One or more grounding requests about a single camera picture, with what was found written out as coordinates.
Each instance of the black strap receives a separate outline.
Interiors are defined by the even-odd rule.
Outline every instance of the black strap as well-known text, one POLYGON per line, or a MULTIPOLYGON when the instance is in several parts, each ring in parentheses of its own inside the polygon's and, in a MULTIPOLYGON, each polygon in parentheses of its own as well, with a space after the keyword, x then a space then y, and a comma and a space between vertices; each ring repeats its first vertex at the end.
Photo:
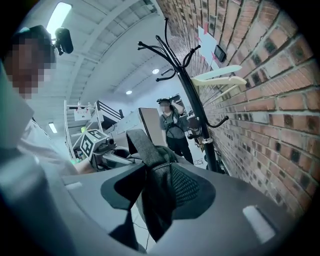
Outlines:
POLYGON ((126 137, 130 154, 138 152, 149 168, 152 169, 167 162, 142 129, 128 130, 126 137))
MULTIPOLYGON (((174 114, 177 114, 174 110, 172 111, 172 120, 173 120, 174 114)), ((168 118, 170 115, 168 115, 168 116, 166 117, 164 114, 162 114, 162 116, 164 117, 164 120, 167 121, 167 118, 168 118)), ((177 122, 180 122, 180 115, 178 115, 176 119, 177 119, 177 122)), ((172 127, 178 127, 183 133, 185 133, 185 131, 184 131, 180 126, 176 125, 174 122, 173 122, 172 127)), ((165 136, 166 136, 166 137, 168 136, 168 132, 169 132, 169 130, 170 130, 172 127, 169 128, 168 126, 166 126, 166 128, 165 128, 165 136)))

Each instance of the white ceiling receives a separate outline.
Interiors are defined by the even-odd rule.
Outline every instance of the white ceiling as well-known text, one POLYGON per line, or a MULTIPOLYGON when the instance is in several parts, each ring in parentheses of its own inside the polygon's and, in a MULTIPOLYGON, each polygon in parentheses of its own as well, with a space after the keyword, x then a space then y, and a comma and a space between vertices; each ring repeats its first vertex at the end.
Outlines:
MULTIPOLYGON (((42 0, 26 17, 22 27, 47 26, 60 0, 42 0)), ((57 56, 51 81, 45 82, 28 101, 37 123, 52 137, 48 123, 54 122, 64 136, 64 100, 76 105, 112 98, 130 104, 143 93, 143 84, 155 83, 152 70, 169 66, 161 57, 138 41, 157 45, 156 35, 164 36, 164 20, 155 0, 64 0, 72 9, 63 27, 70 30, 74 47, 71 54, 57 56)), ((78 133, 86 122, 68 115, 70 133, 78 133)))

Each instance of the black mesh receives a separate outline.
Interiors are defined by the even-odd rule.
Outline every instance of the black mesh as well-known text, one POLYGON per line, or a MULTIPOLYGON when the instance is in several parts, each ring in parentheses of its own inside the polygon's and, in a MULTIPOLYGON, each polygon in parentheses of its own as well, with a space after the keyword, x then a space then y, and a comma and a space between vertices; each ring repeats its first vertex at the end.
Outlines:
POLYGON ((174 167, 171 169, 171 184, 175 192, 176 207, 183 206, 198 196, 199 184, 174 167))

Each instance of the fluorescent light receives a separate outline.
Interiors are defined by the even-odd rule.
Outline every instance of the fluorescent light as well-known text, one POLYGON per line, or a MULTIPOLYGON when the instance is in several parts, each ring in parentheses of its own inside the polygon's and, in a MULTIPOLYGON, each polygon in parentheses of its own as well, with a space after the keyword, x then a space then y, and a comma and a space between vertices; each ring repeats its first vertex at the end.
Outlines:
POLYGON ((62 26, 62 23, 71 10, 71 7, 72 6, 70 4, 67 4, 65 2, 59 2, 56 5, 48 22, 48 26, 46 26, 46 30, 51 34, 52 39, 56 38, 55 32, 57 28, 60 28, 62 26))
POLYGON ((50 122, 50 123, 49 123, 49 127, 51 128, 51 131, 52 131, 54 134, 57 133, 57 129, 56 129, 56 127, 55 127, 55 125, 54 125, 53 122, 50 122))

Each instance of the gray t-shirt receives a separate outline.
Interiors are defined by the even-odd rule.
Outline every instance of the gray t-shirt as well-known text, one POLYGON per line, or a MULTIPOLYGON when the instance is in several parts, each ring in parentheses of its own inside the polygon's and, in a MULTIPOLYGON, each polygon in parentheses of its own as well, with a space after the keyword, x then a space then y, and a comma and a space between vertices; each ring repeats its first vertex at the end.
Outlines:
POLYGON ((174 139, 181 139, 183 137, 185 137, 185 133, 183 132, 183 124, 180 120, 180 114, 178 112, 177 109, 174 110, 174 112, 171 112, 171 114, 169 116, 166 116, 165 114, 160 115, 160 128, 161 130, 165 131, 167 126, 170 123, 175 123, 177 126, 173 126, 171 127, 168 132, 167 132, 167 136, 169 138, 174 138, 174 139))

